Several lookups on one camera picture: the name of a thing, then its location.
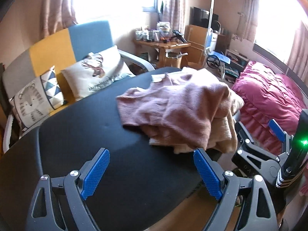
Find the wooden side table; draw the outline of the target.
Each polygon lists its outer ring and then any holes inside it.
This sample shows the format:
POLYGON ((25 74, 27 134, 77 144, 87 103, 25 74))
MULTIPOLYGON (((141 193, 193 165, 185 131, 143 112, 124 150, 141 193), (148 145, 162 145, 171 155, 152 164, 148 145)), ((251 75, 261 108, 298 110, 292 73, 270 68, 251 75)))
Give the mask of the wooden side table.
POLYGON ((148 46, 154 49, 158 49, 159 59, 156 65, 157 68, 162 68, 162 67, 181 68, 182 57, 179 57, 178 59, 175 58, 175 60, 172 60, 173 58, 168 57, 168 53, 175 51, 176 49, 184 49, 191 46, 190 43, 178 43, 178 42, 163 43, 163 42, 147 42, 143 40, 133 40, 133 42, 136 45, 148 46))

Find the pink curtain window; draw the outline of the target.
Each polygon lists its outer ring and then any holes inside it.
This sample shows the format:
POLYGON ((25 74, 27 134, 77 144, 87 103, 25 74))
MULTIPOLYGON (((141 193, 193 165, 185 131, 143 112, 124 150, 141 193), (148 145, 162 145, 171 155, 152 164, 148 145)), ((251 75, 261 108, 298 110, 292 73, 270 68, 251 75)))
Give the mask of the pink curtain window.
POLYGON ((307 85, 307 27, 300 23, 287 66, 307 85))
POLYGON ((43 0, 41 7, 41 38, 76 25, 73 0, 43 0))

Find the grey yellow blue sofa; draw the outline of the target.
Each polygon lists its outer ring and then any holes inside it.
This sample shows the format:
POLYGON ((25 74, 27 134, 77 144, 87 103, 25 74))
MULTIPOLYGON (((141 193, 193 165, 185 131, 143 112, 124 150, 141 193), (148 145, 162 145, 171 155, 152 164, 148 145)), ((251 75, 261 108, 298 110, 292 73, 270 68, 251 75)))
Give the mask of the grey yellow blue sofa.
POLYGON ((107 21, 95 21, 79 24, 63 29, 28 48, 20 54, 7 68, 1 71, 1 106, 7 116, 3 137, 3 151, 7 152, 11 145, 20 139, 25 131, 14 126, 16 119, 10 99, 17 92, 38 78, 51 67, 55 67, 55 75, 66 103, 48 113, 38 121, 58 113, 75 102, 69 84, 61 70, 84 59, 89 53, 98 53, 113 46, 110 25, 107 21))

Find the magenta bed quilt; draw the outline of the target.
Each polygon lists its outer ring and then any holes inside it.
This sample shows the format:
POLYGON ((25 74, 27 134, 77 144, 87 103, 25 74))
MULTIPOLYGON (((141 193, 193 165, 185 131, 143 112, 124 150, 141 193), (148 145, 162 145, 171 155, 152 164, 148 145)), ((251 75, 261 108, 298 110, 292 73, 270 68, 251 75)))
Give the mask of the magenta bed quilt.
POLYGON ((295 134, 300 113, 306 108, 299 87, 288 76, 250 61, 232 89, 244 101, 240 121, 253 139, 267 151, 280 154, 282 142, 268 123, 274 119, 288 134, 295 134))

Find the wooden cabinet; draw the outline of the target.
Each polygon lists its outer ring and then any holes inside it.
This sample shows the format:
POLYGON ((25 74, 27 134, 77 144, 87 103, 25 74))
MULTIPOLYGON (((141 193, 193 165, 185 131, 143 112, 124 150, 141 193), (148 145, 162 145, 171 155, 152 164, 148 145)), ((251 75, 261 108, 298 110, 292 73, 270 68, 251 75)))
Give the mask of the wooden cabinet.
POLYGON ((185 50, 188 53, 186 56, 186 62, 191 68, 197 70, 203 68, 207 31, 207 28, 192 24, 186 25, 185 27, 185 39, 190 44, 190 46, 185 50))

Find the pink curtain right window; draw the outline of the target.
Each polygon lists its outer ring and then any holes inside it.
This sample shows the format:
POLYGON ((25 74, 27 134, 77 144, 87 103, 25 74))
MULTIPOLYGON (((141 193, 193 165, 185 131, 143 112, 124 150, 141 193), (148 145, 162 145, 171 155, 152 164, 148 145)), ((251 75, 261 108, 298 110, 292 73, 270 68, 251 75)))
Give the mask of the pink curtain right window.
POLYGON ((307 85, 307 27, 300 23, 287 66, 307 85))

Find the pink curtain left window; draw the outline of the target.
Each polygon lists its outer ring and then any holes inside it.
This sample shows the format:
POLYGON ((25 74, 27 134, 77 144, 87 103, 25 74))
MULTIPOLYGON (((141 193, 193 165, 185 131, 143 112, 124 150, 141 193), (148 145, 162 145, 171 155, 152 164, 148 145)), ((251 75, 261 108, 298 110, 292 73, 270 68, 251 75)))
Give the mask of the pink curtain left window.
POLYGON ((76 25, 73 0, 43 0, 41 7, 41 38, 76 25))

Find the tiger print cushion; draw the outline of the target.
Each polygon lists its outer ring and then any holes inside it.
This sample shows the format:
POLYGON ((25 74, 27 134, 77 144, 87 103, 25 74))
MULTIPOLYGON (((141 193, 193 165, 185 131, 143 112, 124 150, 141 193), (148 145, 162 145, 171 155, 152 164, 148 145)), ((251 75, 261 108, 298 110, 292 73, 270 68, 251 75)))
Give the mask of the tiger print cushion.
POLYGON ((66 104, 58 84, 55 67, 32 80, 10 100, 13 114, 22 132, 66 104))

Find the cream knitted sweater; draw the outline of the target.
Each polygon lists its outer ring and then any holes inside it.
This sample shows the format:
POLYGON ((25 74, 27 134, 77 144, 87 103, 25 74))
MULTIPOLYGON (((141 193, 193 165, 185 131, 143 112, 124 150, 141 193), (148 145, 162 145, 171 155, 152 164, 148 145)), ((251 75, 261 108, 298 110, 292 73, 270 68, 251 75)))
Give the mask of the cream knitted sweater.
MULTIPOLYGON (((233 116, 239 113, 240 109, 244 106, 243 99, 231 89, 229 89, 229 97, 231 99, 231 108, 228 115, 225 118, 213 119, 207 146, 207 149, 216 149, 221 153, 234 152, 237 147, 238 139, 235 133, 235 119, 233 116)), ((149 144, 151 146, 172 146, 175 154, 193 151, 187 144, 174 144, 160 137, 150 138, 149 144)))

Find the deer print cushion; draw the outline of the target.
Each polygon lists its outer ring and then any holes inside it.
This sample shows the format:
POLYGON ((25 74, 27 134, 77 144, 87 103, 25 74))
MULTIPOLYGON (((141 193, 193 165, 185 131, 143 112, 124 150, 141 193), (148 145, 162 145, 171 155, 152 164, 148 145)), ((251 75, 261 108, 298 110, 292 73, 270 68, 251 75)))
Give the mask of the deer print cushion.
POLYGON ((86 58, 61 70, 61 73, 77 101, 116 81, 135 76, 121 59, 116 45, 99 53, 89 53, 86 58))

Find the pink knitted sweater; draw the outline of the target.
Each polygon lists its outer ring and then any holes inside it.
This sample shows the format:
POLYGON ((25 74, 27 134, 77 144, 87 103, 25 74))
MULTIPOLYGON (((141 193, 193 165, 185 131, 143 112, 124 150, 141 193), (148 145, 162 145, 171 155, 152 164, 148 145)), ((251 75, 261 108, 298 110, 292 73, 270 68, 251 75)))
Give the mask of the pink knitted sweater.
POLYGON ((117 96, 124 126, 137 126, 152 146, 207 148, 213 120, 231 109, 229 87, 206 69, 153 77, 149 88, 130 88, 117 96))

